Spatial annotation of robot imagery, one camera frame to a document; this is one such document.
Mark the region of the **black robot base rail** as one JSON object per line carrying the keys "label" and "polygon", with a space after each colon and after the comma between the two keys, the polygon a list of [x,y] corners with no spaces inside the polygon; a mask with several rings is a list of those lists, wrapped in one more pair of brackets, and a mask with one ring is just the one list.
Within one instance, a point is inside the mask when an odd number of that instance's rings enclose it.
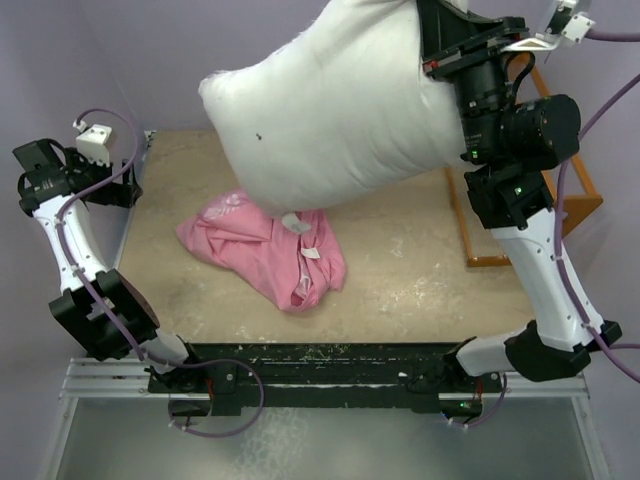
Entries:
{"label": "black robot base rail", "polygon": [[197,343],[191,368],[152,373],[153,393],[201,394],[213,414],[245,407],[400,408],[414,413],[482,411],[481,396],[502,390],[496,373],[455,372],[451,343]]}

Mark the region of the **white pillow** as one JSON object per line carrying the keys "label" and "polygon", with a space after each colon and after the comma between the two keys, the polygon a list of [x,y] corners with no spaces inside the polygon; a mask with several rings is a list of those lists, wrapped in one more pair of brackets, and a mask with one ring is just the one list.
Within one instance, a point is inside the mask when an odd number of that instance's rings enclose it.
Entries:
{"label": "white pillow", "polygon": [[273,216],[335,206],[465,150],[451,85],[426,77],[412,1],[332,1],[259,63],[199,95],[250,199]]}

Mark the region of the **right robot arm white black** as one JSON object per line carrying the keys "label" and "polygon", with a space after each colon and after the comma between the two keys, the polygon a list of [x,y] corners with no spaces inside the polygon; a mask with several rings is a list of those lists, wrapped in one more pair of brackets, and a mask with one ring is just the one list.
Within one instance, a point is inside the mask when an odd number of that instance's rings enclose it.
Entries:
{"label": "right robot arm white black", "polygon": [[592,27],[585,1],[555,1],[531,33],[520,17],[488,19],[445,1],[417,5],[425,74],[455,91],[465,142],[464,176],[473,212],[501,245],[535,316],[516,333],[471,338],[446,355],[446,383],[467,391],[480,376],[516,372],[533,382],[571,378],[595,351],[608,352],[620,326],[590,303],[562,244],[560,195],[545,173],[579,150],[581,114],[564,94],[519,102],[510,64]]}

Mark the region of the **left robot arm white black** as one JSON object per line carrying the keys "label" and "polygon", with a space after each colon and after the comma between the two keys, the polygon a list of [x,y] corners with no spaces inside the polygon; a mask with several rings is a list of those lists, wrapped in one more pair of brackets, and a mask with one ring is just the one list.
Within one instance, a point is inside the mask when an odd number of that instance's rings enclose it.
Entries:
{"label": "left robot arm white black", "polygon": [[160,327],[142,294],[109,267],[91,230],[90,202],[130,208],[141,190],[124,162],[119,171],[91,163],[75,147],[40,139],[17,147],[23,168],[19,206],[44,230],[60,275],[60,295],[49,304],[55,320],[99,361],[135,354],[184,392],[202,387],[204,365],[186,343]]}

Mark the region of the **pink rose-patterned pillowcase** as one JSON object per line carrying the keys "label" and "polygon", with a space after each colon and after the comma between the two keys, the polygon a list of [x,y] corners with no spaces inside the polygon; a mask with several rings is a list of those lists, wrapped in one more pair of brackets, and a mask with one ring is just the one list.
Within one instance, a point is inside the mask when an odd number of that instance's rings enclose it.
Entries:
{"label": "pink rose-patterned pillowcase", "polygon": [[223,193],[176,227],[195,258],[232,270],[279,310],[316,307],[343,289],[347,264],[322,210],[273,218],[241,188]]}

